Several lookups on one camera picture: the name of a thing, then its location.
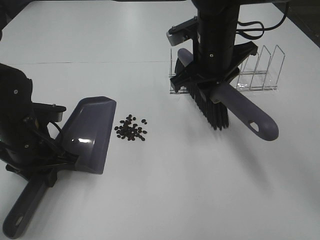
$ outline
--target brush bristles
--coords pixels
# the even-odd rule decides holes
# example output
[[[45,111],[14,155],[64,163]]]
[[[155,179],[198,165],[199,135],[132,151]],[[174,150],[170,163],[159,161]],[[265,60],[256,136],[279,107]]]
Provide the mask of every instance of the brush bristles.
[[[196,84],[189,85],[186,89],[214,130],[221,131],[222,128],[229,127],[228,109],[225,105],[221,102],[213,103],[210,99],[205,101]]]

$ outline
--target pile of coffee beans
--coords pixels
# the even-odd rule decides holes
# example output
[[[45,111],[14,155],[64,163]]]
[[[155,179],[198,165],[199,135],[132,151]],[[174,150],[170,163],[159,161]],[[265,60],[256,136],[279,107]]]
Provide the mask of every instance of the pile of coffee beans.
[[[119,139],[126,139],[128,141],[135,141],[136,138],[141,139],[142,141],[145,141],[146,139],[143,137],[143,135],[147,134],[148,132],[143,130],[141,126],[138,126],[137,123],[133,123],[136,121],[137,118],[129,114],[125,120],[121,120],[120,123],[122,124],[121,126],[116,126],[114,130],[117,133],[117,137]],[[141,120],[141,123],[146,125],[148,124],[145,119]]]

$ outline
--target handle hole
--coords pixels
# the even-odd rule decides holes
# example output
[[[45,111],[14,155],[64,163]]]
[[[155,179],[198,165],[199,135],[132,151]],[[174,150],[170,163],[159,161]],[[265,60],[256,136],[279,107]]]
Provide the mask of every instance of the handle hole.
[[[249,124],[255,131],[259,132],[259,126],[254,121],[250,121]]]
[[[18,219],[17,219],[16,222],[15,222],[15,226],[16,226],[16,227],[19,226],[19,224],[21,223],[21,221],[22,221],[23,218],[24,218],[24,216],[18,217]]]

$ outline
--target clear acrylic rack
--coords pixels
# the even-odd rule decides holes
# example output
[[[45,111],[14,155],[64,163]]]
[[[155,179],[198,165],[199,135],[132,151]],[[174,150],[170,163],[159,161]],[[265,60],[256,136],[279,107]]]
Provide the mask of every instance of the clear acrylic rack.
[[[173,61],[172,48],[170,49],[169,77],[174,77],[176,61]],[[240,73],[230,83],[235,89],[243,91],[269,91],[277,90],[281,71],[286,54],[276,45],[273,53],[263,45],[260,52],[255,56],[249,56],[240,66]],[[178,93],[170,89],[170,94],[186,94],[188,91],[182,87]]]

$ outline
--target gray brush handle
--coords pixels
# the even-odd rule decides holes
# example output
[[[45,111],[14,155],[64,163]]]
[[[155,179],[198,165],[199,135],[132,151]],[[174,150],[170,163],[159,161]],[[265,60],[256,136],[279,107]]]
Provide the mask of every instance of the gray brush handle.
[[[229,83],[222,82],[216,87],[211,92],[210,99],[214,103],[222,102],[244,125],[263,140],[273,141],[278,138],[279,129],[276,122]],[[253,128],[253,123],[257,125],[257,130]]]

